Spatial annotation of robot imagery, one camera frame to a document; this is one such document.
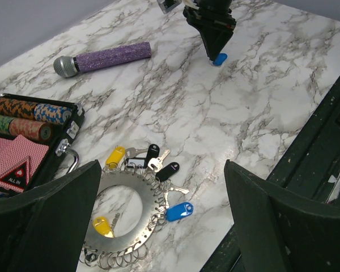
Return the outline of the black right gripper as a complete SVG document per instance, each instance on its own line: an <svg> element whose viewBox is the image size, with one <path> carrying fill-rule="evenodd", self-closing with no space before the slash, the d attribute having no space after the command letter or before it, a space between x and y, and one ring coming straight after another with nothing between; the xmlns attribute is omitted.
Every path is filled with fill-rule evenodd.
<svg viewBox="0 0 340 272"><path fill-rule="evenodd" d="M236 20L232 17L232 0L188 1L183 15L201 35L207 56L215 61L233 36Z"/></svg>

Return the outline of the round metal key ring disc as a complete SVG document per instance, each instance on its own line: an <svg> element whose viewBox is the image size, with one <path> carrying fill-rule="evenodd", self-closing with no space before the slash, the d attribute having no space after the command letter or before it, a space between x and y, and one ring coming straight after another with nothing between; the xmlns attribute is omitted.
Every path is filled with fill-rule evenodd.
<svg viewBox="0 0 340 272"><path fill-rule="evenodd" d="M103 170L80 262L109 271L145 259L151 235L167 222L165 212L163 188L152 171L127 167ZM114 238L94 229L98 216L108 219Z"/></svg>

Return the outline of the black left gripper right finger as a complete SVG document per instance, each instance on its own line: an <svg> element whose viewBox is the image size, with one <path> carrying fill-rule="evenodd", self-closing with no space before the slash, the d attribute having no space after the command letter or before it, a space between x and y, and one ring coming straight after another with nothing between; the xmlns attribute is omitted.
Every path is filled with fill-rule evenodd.
<svg viewBox="0 0 340 272"><path fill-rule="evenodd" d="M301 197L233 161L224 176L246 271L340 271L340 207Z"/></svg>

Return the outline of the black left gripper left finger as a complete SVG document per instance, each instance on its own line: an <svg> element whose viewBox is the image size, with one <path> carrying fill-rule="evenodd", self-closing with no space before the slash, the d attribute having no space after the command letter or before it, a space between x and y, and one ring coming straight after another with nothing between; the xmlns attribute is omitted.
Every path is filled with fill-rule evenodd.
<svg viewBox="0 0 340 272"><path fill-rule="evenodd" d="M94 160L0 201L0 271L75 271L100 178Z"/></svg>

